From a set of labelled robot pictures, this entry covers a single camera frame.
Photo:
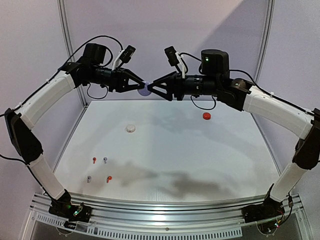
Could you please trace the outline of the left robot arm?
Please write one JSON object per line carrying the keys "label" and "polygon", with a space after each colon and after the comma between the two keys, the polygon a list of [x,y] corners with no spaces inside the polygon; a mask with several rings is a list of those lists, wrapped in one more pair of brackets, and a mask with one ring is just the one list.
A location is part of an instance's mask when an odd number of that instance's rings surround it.
{"label": "left robot arm", "polygon": [[107,49],[106,46],[96,43],[86,44],[82,56],[77,61],[64,63],[57,74],[26,102],[17,109],[9,108],[5,112],[5,122],[12,145],[63,217],[70,217],[74,213],[74,205],[70,202],[70,194],[49,167],[42,144],[32,129],[56,102],[81,85],[97,84],[117,93],[145,87],[140,77],[122,67],[131,60],[136,49],[128,45],[121,50],[111,68],[103,65]]}

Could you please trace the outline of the purple charging case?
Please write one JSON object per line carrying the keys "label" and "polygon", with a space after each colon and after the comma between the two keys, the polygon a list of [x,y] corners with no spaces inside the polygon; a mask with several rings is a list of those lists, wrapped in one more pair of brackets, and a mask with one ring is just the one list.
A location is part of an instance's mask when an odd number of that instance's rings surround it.
{"label": "purple charging case", "polygon": [[152,92],[150,90],[148,90],[148,85],[150,84],[150,82],[148,81],[144,81],[144,87],[141,89],[138,89],[137,92],[139,95],[143,96],[143,97],[148,97],[152,94]]}

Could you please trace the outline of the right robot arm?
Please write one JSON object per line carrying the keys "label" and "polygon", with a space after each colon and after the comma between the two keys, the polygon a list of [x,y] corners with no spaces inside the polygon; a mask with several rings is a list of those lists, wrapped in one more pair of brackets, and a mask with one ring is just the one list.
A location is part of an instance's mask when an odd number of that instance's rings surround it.
{"label": "right robot arm", "polygon": [[217,101],[238,110],[259,115],[294,133],[298,138],[292,162],[269,189],[266,201],[259,206],[262,218],[278,210],[278,203],[298,183],[320,157],[320,111],[305,110],[259,87],[253,80],[230,77],[229,55],[217,49],[201,51],[199,75],[187,75],[181,54],[165,49],[171,66],[181,65],[180,72],[169,73],[148,85],[148,90],[168,101],[184,96],[214,96]]}

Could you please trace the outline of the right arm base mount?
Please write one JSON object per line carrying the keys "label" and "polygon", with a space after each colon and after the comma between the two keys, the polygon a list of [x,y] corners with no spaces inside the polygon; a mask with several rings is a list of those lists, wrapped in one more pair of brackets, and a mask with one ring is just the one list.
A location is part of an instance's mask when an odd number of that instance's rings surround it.
{"label": "right arm base mount", "polygon": [[250,204],[241,209],[245,223],[258,222],[281,216],[285,213],[283,205],[273,203]]}

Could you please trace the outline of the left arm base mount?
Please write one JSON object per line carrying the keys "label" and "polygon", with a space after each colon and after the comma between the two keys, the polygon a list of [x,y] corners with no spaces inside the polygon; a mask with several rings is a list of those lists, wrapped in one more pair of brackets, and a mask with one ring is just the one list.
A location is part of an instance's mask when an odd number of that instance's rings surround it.
{"label": "left arm base mount", "polygon": [[52,201],[48,212],[52,215],[66,218],[69,222],[88,223],[92,215],[93,208],[80,204],[72,204],[71,202]]}

